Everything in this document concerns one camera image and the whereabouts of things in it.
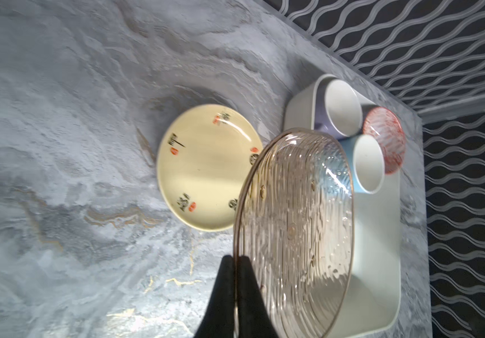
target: wavy white lines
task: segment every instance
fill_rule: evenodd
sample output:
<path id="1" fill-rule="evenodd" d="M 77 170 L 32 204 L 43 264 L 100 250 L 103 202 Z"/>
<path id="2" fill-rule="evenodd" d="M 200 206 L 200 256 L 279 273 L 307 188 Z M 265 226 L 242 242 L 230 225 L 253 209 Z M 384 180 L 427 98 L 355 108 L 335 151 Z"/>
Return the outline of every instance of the wavy white lines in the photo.
<path id="1" fill-rule="evenodd" d="M 428 172 L 430 169 L 434 168 L 435 166 L 442 166 L 443 168 L 446 168 L 447 170 L 450 170 L 452 172 L 457 172 L 457 171 L 462 170 L 465 167 L 470 166 L 472 164 L 479 164 L 481 166 L 485 166 L 485 160 L 477 159 L 476 157 L 473 157 L 471 159 L 467 159 L 467 160 L 463 161 L 462 163 L 459 163 L 459 164 L 456 164 L 456 165 L 447 164 L 443 161 L 432 161 L 425 167 L 425 171 Z"/>
<path id="2" fill-rule="evenodd" d="M 442 294 L 440 294 L 435 287 L 433 287 L 432 285 L 430 285 L 430 291 L 434 292 L 434 294 L 440 298 L 440 300 L 442 302 L 445 302 L 447 304 L 456 304 L 456 303 L 464 303 L 464 304 L 468 304 L 469 306 L 471 306 L 479 315 L 481 315 L 483 318 L 485 318 L 485 310 L 482 310 L 480 307 L 477 306 L 477 304 L 472 301 L 471 299 L 469 299 L 468 297 L 466 296 L 462 296 L 462 295 L 455 295 L 455 296 L 451 296 L 451 297 L 447 297 L 447 296 L 444 296 Z"/>
<path id="3" fill-rule="evenodd" d="M 458 54 L 444 56 L 444 57 L 438 57 L 447 48 L 449 48 L 449 47 L 451 47 L 455 44 L 459 44 L 459 43 L 467 42 L 467 41 L 473 41 L 475 39 L 477 39 L 477 40 L 473 44 L 471 44 L 467 49 L 463 50 L 462 52 L 460 52 Z M 419 75 L 422 72 L 426 71 L 428 69 L 428 67 L 430 67 L 431 65 L 434 65 L 434 64 L 440 63 L 440 62 L 445 62 L 445 61 L 457 60 L 457 59 L 460 59 L 461 57 L 469 55 L 472 51 L 476 50 L 476 48 L 479 47 L 482 44 L 485 44 L 485 30 L 476 34 L 476 35 L 469 35 L 469 36 L 459 37 L 459 38 L 454 39 L 454 40 L 450 40 L 450 41 L 442 44 L 434 53 L 432 53 L 428 56 L 425 56 L 425 57 L 410 59 L 407 62 L 400 64 L 395 69 L 395 71 L 393 71 L 393 72 L 391 72 L 387 75 L 376 76 L 373 79 L 376 81 L 376 80 L 380 80 L 380 79 L 392 78 L 392 77 L 400 74 L 400 72 L 409 65 L 425 62 L 426 64 L 422 68 L 410 73 L 410 75 L 413 75 L 413 76 Z"/>
<path id="4" fill-rule="evenodd" d="M 475 60 L 481 60 L 481 59 L 483 59 L 484 61 L 481 62 L 480 64 L 478 64 L 475 67 L 472 67 L 472 68 L 467 69 L 467 70 L 462 70 L 462 71 L 454 71 L 455 68 L 460 66 L 461 64 L 464 64 L 464 63 L 469 62 L 469 61 L 475 61 Z M 452 64 L 450 64 L 447 68 L 440 70 L 440 71 L 424 73 L 424 74 L 420 74 L 420 75 L 417 75 L 417 76 L 414 76 L 414 77 L 399 75 L 399 76 L 397 76 L 395 81 L 397 79 L 401 79 L 401 78 L 409 78 L 410 79 L 409 82 L 405 85 L 391 87 L 393 81 L 389 80 L 384 85 L 384 87 L 387 88 L 389 91 L 391 91 L 391 90 L 404 90 L 404 89 L 411 88 L 415 83 L 417 83 L 419 80 L 424 79 L 424 78 L 436 77 L 436 79 L 434 79 L 433 82 L 434 81 L 441 82 L 445 78 L 447 78 L 449 75 L 450 76 L 469 75 L 469 74 L 472 74 L 475 71 L 480 71 L 483 68 L 485 68 L 485 53 L 484 54 L 471 55 L 471 56 L 468 56 L 468 57 L 465 57 L 465 58 L 458 59 L 455 62 L 453 62 Z"/>
<path id="5" fill-rule="evenodd" d="M 426 132 L 427 134 L 430 135 L 438 135 L 441 134 L 444 130 L 447 130 L 453 126 L 459 126 L 463 129 L 473 129 L 477 126 L 482 125 L 485 123 L 485 115 L 483 115 L 481 118 L 477 119 L 477 121 L 471 122 L 471 123 L 462 123 L 458 121 L 449 121 L 447 123 L 442 124 L 438 129 L 428 129 L 428 128 L 423 128 L 422 131 Z"/>
<path id="6" fill-rule="evenodd" d="M 478 177 L 476 179 L 473 179 L 471 177 L 464 176 L 462 174 L 459 174 L 457 172 L 451 172 L 450 174 L 445 175 L 445 177 L 441 179 L 433 179 L 432 177 L 425 175 L 425 179 L 428 179 L 430 182 L 434 184 L 444 184 L 445 182 L 451 180 L 451 179 L 463 179 L 464 181 L 470 183 L 470 184 L 483 184 L 485 183 L 485 175 Z"/>
<path id="7" fill-rule="evenodd" d="M 457 229 L 467 229 L 470 226 L 485 226 L 485 220 L 480 219 L 478 217 L 473 218 L 473 219 L 469 219 L 465 222 L 455 222 L 445 215 L 435 214 L 435 215 L 430 216 L 427 219 L 428 224 L 430 224 L 434 221 L 445 221 L 445 222 L 449 223 L 451 226 L 454 226 Z"/>
<path id="8" fill-rule="evenodd" d="M 301 9 L 299 11 L 294 11 L 293 13 L 291 13 L 287 17 L 288 20 L 293 21 L 300 16 L 307 15 L 307 14 L 311 13 L 318 6 L 318 3 L 319 3 L 319 0 L 310 1 L 310 3 L 308 5 L 306 5 L 306 7 L 304 7 L 303 9 Z"/>
<path id="9" fill-rule="evenodd" d="M 427 95 L 425 97 L 420 97 L 420 98 L 417 98 L 417 99 L 414 99 L 412 102 L 410 102 L 409 104 L 410 105 L 417 105 L 417 103 L 421 102 L 421 101 L 424 101 L 424 100 L 428 100 L 428 99 L 435 99 L 435 100 L 438 100 L 439 98 L 451 98 L 451 96 L 449 96 L 451 93 L 457 91 L 457 90 L 462 90 L 462 89 L 469 89 L 469 88 L 472 88 L 472 89 L 481 89 L 481 88 L 485 88 L 485 80 L 484 81 L 481 81 L 481 82 L 477 82 L 477 83 L 472 83 L 472 84 L 464 84 L 466 83 L 468 80 L 474 78 L 474 77 L 478 77 L 478 76 L 482 76 L 482 75 L 485 75 L 485 74 L 482 74 L 483 72 L 476 72 L 474 74 L 471 74 L 469 76 L 466 76 L 464 77 L 460 83 L 455 83 L 455 84 L 444 84 L 444 85 L 437 85 L 437 86 L 434 86 L 433 88 L 429 88 L 430 91 L 433 91 L 433 90 L 437 90 L 437 89 L 445 89 L 445 88 L 449 88 L 448 90 L 442 92 L 441 94 L 437 94 L 437 95 Z M 409 99 L 413 99 L 411 97 L 405 97 L 404 100 L 409 100 Z"/>
<path id="10" fill-rule="evenodd" d="M 456 82 L 451 83 L 451 85 L 462 85 L 462 84 L 466 83 L 468 80 L 471 80 L 474 77 L 483 76 L 483 75 L 485 75 L 485 70 L 474 71 L 471 74 L 465 75 L 459 81 L 456 81 Z M 406 89 L 402 90 L 400 93 L 398 93 L 397 96 L 400 97 L 400 95 L 402 95 L 402 97 L 404 97 L 404 95 L 406 93 L 408 93 L 408 92 L 410 92 L 412 90 L 418 90 L 418 89 L 425 89 L 426 88 L 423 92 L 428 93 L 428 92 L 433 91 L 435 89 L 448 88 L 449 85 L 445 85 L 445 84 L 444 85 L 438 85 L 438 83 L 441 83 L 442 81 L 444 81 L 444 80 L 446 80 L 446 79 L 448 79 L 450 77 L 456 77 L 456 76 L 458 76 L 458 75 L 455 72 L 445 74 L 444 76 L 437 77 L 436 79 L 434 79 L 430 83 L 427 83 L 427 84 L 424 84 L 424 85 L 414 85 L 414 86 L 412 86 L 410 88 L 406 88 Z M 421 94 L 417 94 L 415 96 L 406 96 L 404 98 L 405 99 L 418 98 L 419 95 L 421 95 Z"/>
<path id="11" fill-rule="evenodd" d="M 344 23 L 346 23 L 346 17 L 355 8 L 359 8 L 359 7 L 362 7 L 362 6 L 366 6 L 366 5 L 371 4 L 371 3 L 374 3 L 376 1 L 377 0 L 358 0 L 358 1 L 351 2 L 349 5 L 347 5 L 342 10 L 342 12 L 340 13 L 340 17 L 338 18 L 338 21 L 336 22 L 336 24 L 333 27 L 331 27 L 331 28 L 329 28 L 327 30 L 320 31 L 319 33 L 317 33 L 316 35 L 314 35 L 314 37 L 316 39 L 320 39 L 320 38 L 322 38 L 324 36 L 331 35 L 331 34 L 334 34 L 334 33 L 338 32 L 339 30 L 342 29 Z"/>
<path id="12" fill-rule="evenodd" d="M 310 26 L 308 26 L 308 29 L 306 30 L 307 33 L 309 34 L 314 34 L 315 27 L 318 24 L 319 18 L 330 11 L 333 11 L 335 9 L 339 9 L 340 7 L 344 6 L 348 0 L 338 0 L 333 4 L 323 6 L 320 9 L 316 10 L 314 14 L 312 14 L 312 18 L 310 18 Z"/>
<path id="13" fill-rule="evenodd" d="M 480 186 L 472 186 L 463 192 L 460 193 L 451 193 L 449 190 L 442 188 L 441 186 L 435 186 L 434 188 L 430 189 L 429 191 L 426 192 L 426 197 L 430 197 L 434 194 L 437 193 L 442 193 L 446 194 L 452 199 L 465 199 L 469 195 L 474 195 L 474 194 L 483 194 L 485 195 L 485 189 L 481 188 Z"/>
<path id="14" fill-rule="evenodd" d="M 432 262 L 437 268 L 443 270 L 443 271 L 453 271 L 456 269 L 461 269 L 466 272 L 469 272 L 472 276 L 474 276 L 476 279 L 478 279 L 480 282 L 485 283 L 485 275 L 477 273 L 475 270 L 473 270 L 468 264 L 462 263 L 462 262 L 453 262 L 451 264 L 441 264 L 438 261 L 434 259 L 432 256 L 428 256 L 428 261 Z"/>
<path id="15" fill-rule="evenodd" d="M 469 252 L 469 253 L 457 253 L 456 251 L 451 249 L 451 247 L 449 247 L 448 245 L 443 244 L 443 243 L 434 243 L 433 245 L 428 246 L 428 252 L 429 253 L 431 253 L 435 250 L 438 250 L 438 249 L 446 250 L 447 252 L 449 252 L 454 257 L 456 257 L 460 260 L 463 260 L 463 261 L 471 261 L 471 260 L 476 259 L 476 258 L 485 259 L 485 251 L 481 251 L 481 250 L 475 250 L 475 251 L 472 251 L 472 252 Z"/>
<path id="16" fill-rule="evenodd" d="M 390 27 L 393 27 L 393 26 L 401 23 L 409 15 L 409 12 L 411 12 L 411 10 L 415 7 L 415 5 L 417 5 L 421 1 L 422 0 L 413 0 L 413 1 L 408 2 L 407 6 L 404 7 L 404 9 L 402 10 L 402 13 L 400 13 L 393 20 L 388 21 L 388 22 L 384 22 L 384 23 L 379 23 L 377 25 L 373 25 L 372 27 L 366 29 L 362 33 L 362 36 L 361 36 L 361 39 L 359 40 L 359 42 L 357 42 L 356 44 L 354 44 L 351 47 L 343 48 L 341 50 L 338 50 L 338 51 L 336 51 L 336 53 L 338 55 L 341 55 L 341 54 L 344 54 L 344 53 L 348 53 L 348 52 L 352 52 L 352 51 L 358 50 L 359 48 L 361 48 L 362 46 L 364 46 L 366 44 L 366 42 L 368 40 L 368 37 L 371 36 L 372 33 L 374 33 L 375 31 L 378 31 L 378 30 L 384 29 L 384 28 L 390 28 Z M 448 4 L 450 1 L 451 0 L 446 0 L 446 1 L 443 1 L 443 2 L 445 2 L 446 4 Z M 337 37 L 340 34 L 342 34 L 342 31 L 340 33 L 338 33 L 338 35 L 334 38 L 334 44 L 333 44 L 333 46 L 335 46 L 336 39 L 337 39 Z"/>
<path id="17" fill-rule="evenodd" d="M 466 330 L 471 330 L 470 329 L 470 324 L 468 324 L 467 321 L 464 321 L 462 320 L 462 318 L 460 318 L 457 314 L 455 314 L 455 312 L 453 310 L 451 310 L 450 308 L 446 307 L 445 305 L 443 304 L 439 304 L 439 305 L 436 305 L 436 306 L 433 306 L 431 307 L 431 312 L 432 313 L 436 313 L 436 312 L 447 312 L 448 314 L 450 314 L 453 318 L 455 318 L 455 320 L 463 327 L 465 328 Z"/>
<path id="18" fill-rule="evenodd" d="M 338 48 L 338 46 L 340 45 L 340 41 L 342 40 L 342 38 L 348 35 L 349 33 L 357 32 L 370 26 L 378 16 L 378 12 L 385 5 L 388 5 L 395 1 L 398 1 L 398 0 L 380 0 L 380 2 L 378 2 L 376 5 L 372 7 L 372 10 L 370 10 L 368 17 L 363 22 L 361 22 L 357 26 L 349 27 L 338 32 L 338 34 L 334 36 L 334 41 L 333 41 L 333 44 L 331 45 L 331 50 L 336 50 L 336 48 Z"/>
<path id="19" fill-rule="evenodd" d="M 484 132 L 479 132 L 478 130 L 470 130 L 469 132 L 464 132 L 462 135 L 457 137 L 456 139 L 446 139 L 441 136 L 434 136 L 431 137 L 430 139 L 426 140 L 425 143 L 422 144 L 423 147 L 427 147 L 429 144 L 434 143 L 434 142 L 443 142 L 445 144 L 453 145 L 453 144 L 458 144 L 464 141 L 465 139 L 469 137 L 482 137 L 485 139 L 485 133 Z"/>
<path id="20" fill-rule="evenodd" d="M 421 33 L 419 33 L 416 37 L 414 37 L 414 38 L 412 38 L 408 41 L 403 41 L 403 42 L 391 44 L 391 45 L 387 46 L 384 50 L 382 50 L 380 55 L 377 58 L 375 58 L 374 60 L 372 60 L 370 62 L 364 62 L 364 63 L 358 64 L 356 67 L 361 69 L 361 68 L 364 68 L 364 67 L 374 66 L 376 64 L 379 64 L 385 59 L 385 57 L 387 56 L 387 54 L 389 54 L 390 51 L 395 50 L 397 48 L 407 47 L 407 46 L 411 46 L 413 44 L 418 43 L 419 41 L 423 40 L 432 29 L 439 26 L 440 24 L 443 24 L 443 23 L 449 22 L 449 21 L 463 19 L 463 18 L 466 18 L 466 17 L 468 17 L 468 19 L 470 19 L 470 16 L 477 13 L 477 11 L 479 9 L 481 9 L 484 5 L 485 5 L 485 0 L 479 0 L 476 4 L 474 4 L 473 6 L 471 6 L 468 9 L 463 10 L 462 12 L 458 12 L 458 13 L 455 13 L 455 14 L 450 14 L 450 15 L 445 15 L 445 16 L 439 17 L 439 18 L 433 20 L 432 22 L 430 22 L 428 25 L 426 25 L 422 29 Z"/>
<path id="21" fill-rule="evenodd" d="M 464 232 L 453 230 L 448 234 L 442 235 L 442 234 L 436 233 L 434 230 L 432 230 L 430 228 L 428 228 L 428 232 L 432 236 L 436 237 L 438 240 L 441 240 L 441 241 L 449 241 L 449 240 L 452 240 L 454 238 L 463 238 L 465 240 L 468 240 L 473 245 L 480 247 L 482 249 L 485 249 L 485 241 L 475 240 L 472 237 L 470 237 L 467 233 L 464 233 Z"/>
<path id="22" fill-rule="evenodd" d="M 453 55 L 453 56 L 446 56 L 446 57 L 443 57 L 443 58 L 434 59 L 432 61 L 429 61 L 427 64 L 423 65 L 423 67 L 421 67 L 418 71 L 415 71 L 414 73 L 416 73 L 415 75 L 421 74 L 423 71 L 420 72 L 420 70 L 422 70 L 423 68 L 425 68 L 427 65 L 428 66 L 431 66 L 433 64 L 440 63 L 440 62 L 454 61 L 454 60 L 458 59 L 458 58 L 456 58 L 456 56 L 458 56 L 458 58 L 461 58 L 461 57 L 464 57 L 465 55 L 462 55 L 462 56 L 460 56 L 460 55 Z M 450 84 L 440 84 L 442 81 L 444 81 L 444 80 L 446 80 L 446 79 L 448 79 L 450 77 L 456 77 L 456 76 L 458 76 L 458 75 L 455 74 L 455 72 L 448 73 L 448 74 L 445 74 L 444 76 L 441 76 L 439 78 L 436 78 L 436 79 L 432 80 L 432 82 L 430 82 L 430 83 L 427 83 L 427 84 L 424 84 L 424 85 L 414 85 L 414 86 L 411 86 L 410 88 L 403 89 L 400 93 L 398 93 L 397 96 L 398 97 L 405 98 L 405 99 L 420 98 L 420 97 L 424 97 L 426 94 L 428 94 L 429 92 L 431 92 L 433 90 L 443 89 L 443 88 L 450 88 L 452 86 L 463 85 L 468 80 L 470 80 L 470 79 L 472 79 L 474 77 L 483 76 L 483 75 L 485 75 L 485 70 L 475 71 L 475 72 L 473 72 L 471 74 L 468 74 L 468 75 L 464 76 L 460 80 L 455 81 L 455 82 L 452 82 Z M 411 91 L 414 91 L 414 90 L 418 90 L 418 89 L 424 89 L 424 91 L 422 91 L 420 94 L 417 94 L 417 95 L 414 95 L 414 96 L 405 96 L 407 93 L 409 93 Z"/>
<path id="23" fill-rule="evenodd" d="M 448 97 L 436 99 L 436 100 L 432 101 L 431 103 L 420 104 L 420 105 L 412 105 L 413 103 L 410 103 L 409 106 L 411 106 L 414 109 L 421 109 L 421 108 L 428 106 L 429 104 L 438 105 L 442 102 L 449 102 L 449 101 L 454 101 L 456 99 L 461 99 L 461 98 L 464 98 L 464 97 L 471 97 L 471 96 L 474 96 L 474 95 L 482 92 L 483 90 L 485 90 L 485 85 L 479 86 L 479 87 L 477 87 L 477 88 L 475 88 L 475 89 L 473 89 L 469 92 L 465 92 L 465 93 L 462 93 L 462 94 L 459 94 L 459 95 L 449 95 Z"/>
<path id="24" fill-rule="evenodd" d="M 446 274 L 437 273 L 437 274 L 433 274 L 430 277 L 430 281 L 431 282 L 434 282 L 434 281 L 437 281 L 437 280 L 448 281 L 457 290 L 459 290 L 460 292 L 462 292 L 463 294 L 466 294 L 466 295 L 474 295 L 474 294 L 478 294 L 478 293 L 485 294 L 485 286 L 483 286 L 483 285 L 476 285 L 476 286 L 473 286 L 473 287 L 463 287 L 462 285 L 457 284 L 454 281 L 453 278 L 449 277 Z"/>
<path id="25" fill-rule="evenodd" d="M 481 155 L 483 152 L 485 152 L 485 144 L 480 146 L 477 149 L 470 149 L 470 150 L 466 150 L 466 149 L 461 148 L 457 145 L 453 145 L 453 146 L 449 146 L 449 147 L 445 148 L 443 151 L 441 151 L 437 154 L 434 154 L 432 152 L 427 152 L 427 151 L 424 151 L 424 154 L 426 156 L 430 157 L 431 159 L 441 159 L 442 157 L 444 157 L 445 155 L 447 155 L 451 152 L 461 152 L 463 154 L 470 155 L 470 156 Z"/>
<path id="26" fill-rule="evenodd" d="M 288 8 L 289 8 L 289 0 L 282 0 L 282 7 L 280 7 L 279 9 L 280 14 L 286 15 Z"/>
<path id="27" fill-rule="evenodd" d="M 447 330 L 434 317 L 432 317 L 432 323 L 436 325 L 436 327 L 442 332 L 442 334 L 446 335 L 449 338 L 475 338 L 471 333 L 463 330 Z"/>
<path id="28" fill-rule="evenodd" d="M 482 209 L 478 209 L 478 208 L 474 208 L 472 206 L 469 206 L 468 204 L 461 202 L 461 201 L 450 201 L 449 203 L 447 203 L 444 206 L 437 206 L 437 205 L 433 204 L 432 202 L 426 201 L 426 205 L 430 206 L 432 209 L 436 210 L 437 212 L 441 212 L 441 213 L 444 213 L 444 212 L 446 212 L 446 211 L 448 211 L 449 209 L 452 209 L 452 208 L 463 208 L 463 209 L 469 211 L 470 213 L 472 213 L 474 215 L 479 215 L 479 216 L 485 215 L 485 207 L 482 208 Z"/>
<path id="29" fill-rule="evenodd" d="M 452 2 L 452 0 L 444 0 L 439 4 L 439 6 L 435 10 L 433 10 L 429 14 L 425 15 L 424 17 L 420 17 L 420 18 L 417 18 L 417 19 L 412 19 L 412 20 L 402 22 L 401 24 L 399 24 L 398 26 L 395 27 L 395 29 L 391 32 L 391 34 L 389 35 L 389 37 L 387 39 L 383 40 L 382 42 L 380 42 L 378 44 L 365 46 L 365 47 L 359 49 L 357 51 L 357 53 L 355 53 L 353 60 L 351 60 L 351 64 L 357 64 L 359 62 L 361 56 L 364 53 L 371 51 L 371 50 L 380 49 L 380 48 L 387 46 L 388 44 L 393 42 L 396 39 L 396 37 L 400 34 L 400 32 L 403 31 L 405 28 L 410 27 L 410 26 L 414 26 L 414 25 L 419 25 L 419 24 L 422 24 L 422 23 L 425 23 L 425 22 L 428 22 L 430 20 L 435 19 L 449 6 L 449 4 L 451 2 Z"/>
<path id="30" fill-rule="evenodd" d="M 408 60 L 417 50 L 425 47 L 425 46 L 428 46 L 428 45 L 432 45 L 432 44 L 444 44 L 445 42 L 449 41 L 450 39 L 452 39 L 453 37 L 457 36 L 460 32 L 462 32 L 464 30 L 464 28 L 466 28 L 468 25 L 470 25 L 471 23 L 474 23 L 476 22 L 477 20 L 480 20 L 482 18 L 485 18 L 485 11 L 483 12 L 479 12 L 479 13 L 476 13 L 468 18 L 466 18 L 465 20 L 463 20 L 459 25 L 457 25 L 452 31 L 450 31 L 449 33 L 447 33 L 446 35 L 444 36 L 441 36 L 439 38 L 435 38 L 435 39 L 428 39 L 428 40 L 424 40 L 422 41 L 421 43 L 417 43 L 418 41 L 420 41 L 421 39 L 424 39 L 425 36 L 421 37 L 420 40 L 418 41 L 415 41 L 414 43 L 417 43 L 415 44 L 414 46 L 410 47 L 410 49 L 408 50 L 408 52 L 406 52 L 406 54 L 404 54 L 401 58 L 398 58 L 398 59 L 394 59 L 394 60 L 390 60 L 390 61 L 386 61 L 386 62 L 380 62 L 379 64 L 377 64 L 374 68 L 372 68 L 372 71 L 370 73 L 368 73 L 368 76 L 370 77 L 373 77 L 381 68 L 387 66 L 387 65 L 393 65 L 393 64 L 401 64 L 402 62 Z M 437 24 L 435 24 L 434 22 L 432 22 L 431 24 L 429 24 L 429 26 L 433 26 L 433 27 L 436 27 Z M 449 45 L 451 44 L 455 44 L 455 43 L 452 43 L 454 41 L 459 41 L 459 42 L 465 42 L 465 41 L 474 41 L 474 40 L 477 40 L 479 37 L 482 37 L 485 35 L 485 30 L 483 30 L 482 32 L 476 34 L 476 35 L 472 35 L 472 36 L 465 36 L 465 37 L 460 37 L 460 38 L 457 38 L 457 39 L 453 39 L 453 40 L 450 40 L 449 41 Z M 400 44 L 397 44 L 397 45 L 401 45 L 401 46 L 406 46 L 407 43 L 400 43 Z M 396 47 L 394 47 L 395 45 L 391 45 L 391 50 L 393 49 L 396 49 Z"/>

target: rectangular tray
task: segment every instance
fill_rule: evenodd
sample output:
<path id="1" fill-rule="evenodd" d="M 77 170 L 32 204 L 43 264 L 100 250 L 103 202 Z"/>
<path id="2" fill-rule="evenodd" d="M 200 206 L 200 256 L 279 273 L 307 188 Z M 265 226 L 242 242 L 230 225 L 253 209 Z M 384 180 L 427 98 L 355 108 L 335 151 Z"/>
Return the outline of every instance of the rectangular tray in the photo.
<path id="1" fill-rule="evenodd" d="M 315 88 L 292 99 L 286 109 L 284 130 L 299 126 L 313 129 Z M 374 105 L 355 91 L 361 105 Z M 400 309 L 400 171 L 386 175 L 374 195 L 355 193 L 352 275 L 338 318 L 327 337 L 344 338 L 391 327 Z"/>

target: white cup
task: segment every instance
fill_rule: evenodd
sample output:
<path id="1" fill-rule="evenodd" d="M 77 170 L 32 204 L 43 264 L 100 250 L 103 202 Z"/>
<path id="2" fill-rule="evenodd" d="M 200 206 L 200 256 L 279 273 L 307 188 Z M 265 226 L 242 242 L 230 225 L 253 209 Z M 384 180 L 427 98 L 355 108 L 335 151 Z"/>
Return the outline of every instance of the white cup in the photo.
<path id="1" fill-rule="evenodd" d="M 357 134 L 362 127 L 362 109 L 357 94 L 340 79 L 325 79 L 318 88 L 314 129 L 336 139 Z"/>
<path id="2" fill-rule="evenodd" d="M 378 141 L 370 135 L 359 135 L 340 141 L 351 169 L 353 190 L 375 194 L 385 178 L 385 161 Z"/>

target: purple cup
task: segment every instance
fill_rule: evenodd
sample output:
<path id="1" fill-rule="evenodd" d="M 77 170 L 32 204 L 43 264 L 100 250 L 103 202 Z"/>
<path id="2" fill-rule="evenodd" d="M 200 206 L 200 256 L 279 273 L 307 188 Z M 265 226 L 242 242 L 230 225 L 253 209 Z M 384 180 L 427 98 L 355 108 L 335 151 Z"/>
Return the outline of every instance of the purple cup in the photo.
<path id="1" fill-rule="evenodd" d="M 353 88 L 337 78 L 323 79 L 316 91 L 314 130 L 346 139 L 358 134 L 361 127 L 361 104 Z"/>

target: glass bowl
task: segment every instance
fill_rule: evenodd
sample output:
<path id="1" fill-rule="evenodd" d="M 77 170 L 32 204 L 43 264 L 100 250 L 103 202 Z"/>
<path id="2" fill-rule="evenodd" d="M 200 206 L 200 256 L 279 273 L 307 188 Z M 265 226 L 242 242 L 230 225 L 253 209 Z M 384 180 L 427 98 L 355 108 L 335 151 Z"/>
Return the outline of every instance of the glass bowl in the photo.
<path id="1" fill-rule="evenodd" d="M 250 258 L 281 337 L 323 337 L 333 326 L 351 276 L 352 192 L 338 141 L 300 128 L 274 139 L 246 178 L 234 257 Z"/>

